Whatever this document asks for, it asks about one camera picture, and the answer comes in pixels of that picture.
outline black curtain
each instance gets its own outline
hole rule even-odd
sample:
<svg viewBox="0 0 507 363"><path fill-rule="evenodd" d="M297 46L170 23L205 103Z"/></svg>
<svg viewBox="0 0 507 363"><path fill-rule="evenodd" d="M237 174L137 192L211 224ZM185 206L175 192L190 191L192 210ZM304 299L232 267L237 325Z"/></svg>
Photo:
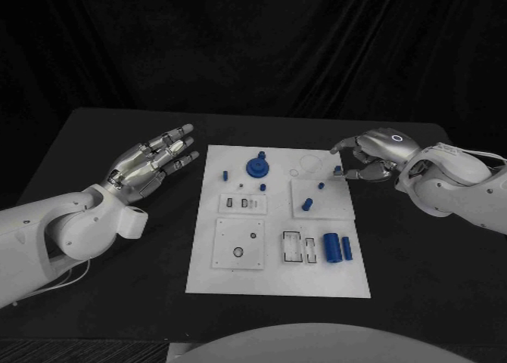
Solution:
<svg viewBox="0 0 507 363"><path fill-rule="evenodd" d="M438 123L507 156L507 0L0 2L0 208L77 107Z"/></svg>

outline black table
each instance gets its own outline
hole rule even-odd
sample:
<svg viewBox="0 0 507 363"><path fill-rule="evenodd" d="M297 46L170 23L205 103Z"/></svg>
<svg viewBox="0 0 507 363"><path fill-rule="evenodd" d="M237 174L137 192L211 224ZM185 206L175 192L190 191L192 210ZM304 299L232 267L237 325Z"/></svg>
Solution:
<svg viewBox="0 0 507 363"><path fill-rule="evenodd" d="M209 144L324 150L342 138L394 127L427 147L450 142L435 124L79 109L20 203L82 191L139 141L186 123L196 126L200 158L136 204L150 213L143 238L118 237L81 282L2 309L0 337L206 342L258 327L329 322L431 343L507 345L505 236L457 216L425 214L394 180L350 181L371 299L185 292ZM358 164L343 159L347 167Z"/></svg>

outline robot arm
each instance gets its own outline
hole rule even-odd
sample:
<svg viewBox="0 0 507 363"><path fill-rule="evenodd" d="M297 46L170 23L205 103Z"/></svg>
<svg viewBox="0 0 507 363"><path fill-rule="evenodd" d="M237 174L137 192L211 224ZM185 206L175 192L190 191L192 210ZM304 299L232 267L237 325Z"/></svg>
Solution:
<svg viewBox="0 0 507 363"><path fill-rule="evenodd" d="M489 167L471 154L507 160L494 154L464 150L443 143L424 150L394 129L371 130L342 140L332 153L353 147L363 170L342 172L345 178L388 180L395 170L395 188L433 216L453 213L477 226L507 234L507 165Z"/></svg>
<svg viewBox="0 0 507 363"><path fill-rule="evenodd" d="M193 144L182 137L193 125L136 145L117 159L102 183L81 193L25 204L0 212L0 308L55 281L71 268L100 256L117 234L141 237L147 213L130 206L159 188L199 156L175 158ZM62 255L49 258L46 236Z"/></svg>

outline robotic hand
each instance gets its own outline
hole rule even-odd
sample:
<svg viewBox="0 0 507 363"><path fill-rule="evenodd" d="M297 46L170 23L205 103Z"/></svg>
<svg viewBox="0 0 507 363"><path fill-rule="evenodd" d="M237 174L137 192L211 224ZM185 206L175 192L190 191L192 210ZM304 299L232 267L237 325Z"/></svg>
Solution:
<svg viewBox="0 0 507 363"><path fill-rule="evenodd" d="M100 256L117 234L141 237L147 213L130 204L199 157L195 151L175 160L193 144L193 138L182 140L192 131L193 125L185 125L137 144L115 160L105 180L85 191L0 212L0 308ZM64 253L53 258L46 237Z"/></svg>
<svg viewBox="0 0 507 363"><path fill-rule="evenodd" d="M395 188L428 214L445 217L454 213L507 234L507 159L443 143L422 149L395 129L375 129L343 139L330 152L346 147L366 168L335 172L337 176L382 182L398 172ZM492 168L471 154L500 159L505 165Z"/></svg>

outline table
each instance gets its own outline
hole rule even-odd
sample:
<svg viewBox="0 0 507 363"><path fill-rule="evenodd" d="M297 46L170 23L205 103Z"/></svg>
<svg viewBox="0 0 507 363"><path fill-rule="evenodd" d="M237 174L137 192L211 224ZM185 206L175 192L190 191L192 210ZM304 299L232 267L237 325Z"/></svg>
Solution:
<svg viewBox="0 0 507 363"><path fill-rule="evenodd" d="M394 180L350 181L372 299L185 292L209 144L324 150L342 138L394 127L427 147L450 142L435 124L82 108L20 203L82 191L137 142L186 123L196 126L200 158L136 203L150 213L141 239L118 237L81 282L2 309L0 337L208 342L260 327L316 322L431 343L507 345L507 241L457 216L425 214ZM343 160L346 167L358 165L347 155Z"/></svg>

